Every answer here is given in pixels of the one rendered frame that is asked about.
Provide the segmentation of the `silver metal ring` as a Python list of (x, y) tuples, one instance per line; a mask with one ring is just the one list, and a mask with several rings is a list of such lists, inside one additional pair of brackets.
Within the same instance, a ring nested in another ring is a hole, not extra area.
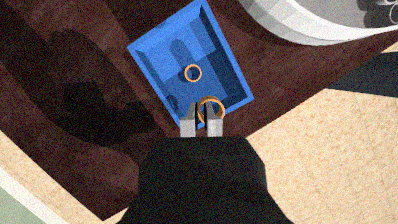
[(382, 7), (396, 3), (398, 0), (364, 0), (364, 5), (369, 11), (374, 11)]
[(398, 24), (398, 1), (375, 10), (371, 16), (370, 22), (373, 28), (384, 28)]

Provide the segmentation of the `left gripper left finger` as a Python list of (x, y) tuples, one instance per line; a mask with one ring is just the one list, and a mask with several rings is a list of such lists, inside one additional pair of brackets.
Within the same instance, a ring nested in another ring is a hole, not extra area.
[(198, 130), (198, 105), (197, 102), (191, 102), (186, 117), (179, 120), (180, 137), (196, 137)]

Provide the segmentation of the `blue open tray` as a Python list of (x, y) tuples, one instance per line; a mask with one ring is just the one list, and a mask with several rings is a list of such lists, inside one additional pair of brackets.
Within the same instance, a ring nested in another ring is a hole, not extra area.
[[(205, 96), (218, 98), (224, 115), (254, 100), (206, 0), (194, 0), (127, 49), (178, 126), (190, 103)], [(196, 82), (185, 77), (190, 64), (201, 69)]]

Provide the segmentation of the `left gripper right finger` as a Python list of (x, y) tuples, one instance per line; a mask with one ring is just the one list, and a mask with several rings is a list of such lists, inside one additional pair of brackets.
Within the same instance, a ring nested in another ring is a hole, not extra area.
[(223, 119), (215, 116), (211, 102), (204, 103), (204, 125), (207, 137), (222, 136)]

